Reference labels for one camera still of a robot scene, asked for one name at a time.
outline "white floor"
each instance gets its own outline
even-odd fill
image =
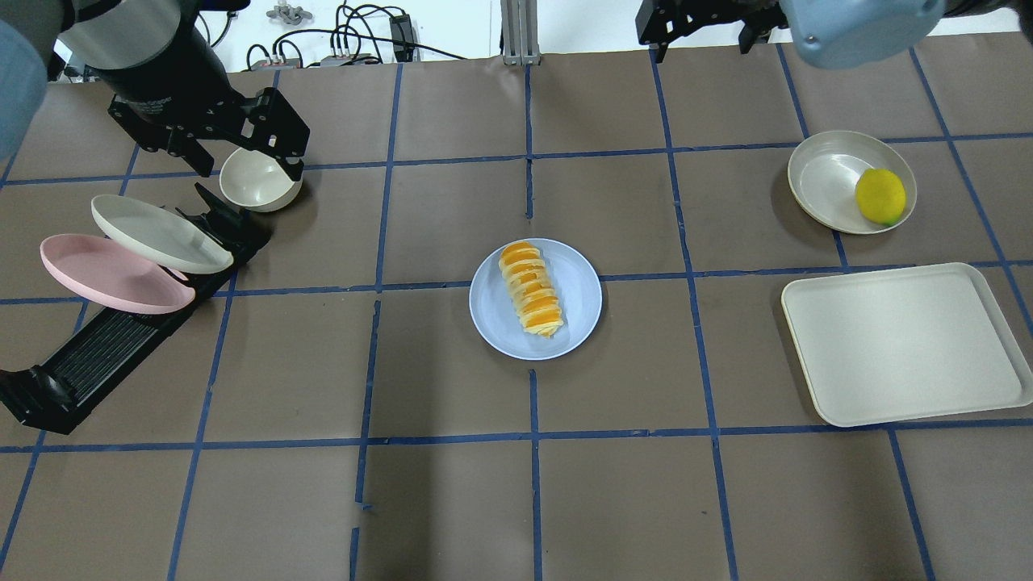
[[[288,26],[265,16],[275,0],[253,0],[230,25],[226,38],[216,48],[229,71],[247,68],[248,47],[263,44],[267,49],[278,36],[303,28],[334,28],[334,10],[339,0],[291,0],[312,12],[313,20],[299,26]],[[499,0],[394,0],[412,17],[417,29],[416,40],[467,58],[486,58],[499,54],[501,8]],[[538,34],[542,53],[588,53],[640,50],[635,39],[634,18],[640,0],[546,0],[538,3]],[[219,35],[225,17],[219,12],[204,12],[212,38]],[[390,37],[387,18],[382,12],[367,19],[375,36]],[[355,23],[363,31],[365,28]],[[204,27],[198,22],[197,27]],[[735,44],[741,24],[705,28],[676,47],[710,47]],[[1008,9],[980,17],[945,19],[933,34],[964,34],[971,32],[1005,32],[1019,30],[1019,19]],[[290,37],[302,50],[304,63],[309,64],[330,55],[330,35],[295,34]],[[788,31],[775,31],[773,40],[788,41]],[[293,56],[287,45],[284,52]],[[381,43],[384,60],[394,60],[388,43]],[[255,51],[254,58],[261,58]],[[419,51],[419,60],[442,60],[429,51]]]

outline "small white bowl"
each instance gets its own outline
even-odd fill
[[[904,182],[907,205],[896,224],[862,215],[854,197],[866,170],[884,167]],[[918,186],[904,158],[879,140],[855,131],[824,131],[796,146],[789,157],[789,187],[800,207],[822,224],[847,234],[879,234],[904,223],[914,211]]]
[[[222,164],[219,187],[226,200],[253,212],[275,212],[293,202],[302,181],[293,181],[276,159],[239,148]]]

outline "lemon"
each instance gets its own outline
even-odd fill
[[[891,226],[907,206],[904,182],[889,170],[867,170],[854,189],[860,213],[877,224]]]

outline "gray plastic part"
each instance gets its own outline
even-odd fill
[[[944,0],[782,0],[800,57],[852,68],[905,51],[943,18]]]
[[[0,20],[0,159],[18,151],[46,92],[46,68],[21,33]]]

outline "dish rack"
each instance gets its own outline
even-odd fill
[[[271,233],[247,212],[237,212],[199,183],[209,207],[196,216],[177,212],[233,255],[229,268],[209,275],[184,275],[194,300],[168,314],[133,314],[104,308],[40,365],[0,370],[0,401],[25,426],[69,434],[107,394],[173,335],[197,306],[270,240]]]

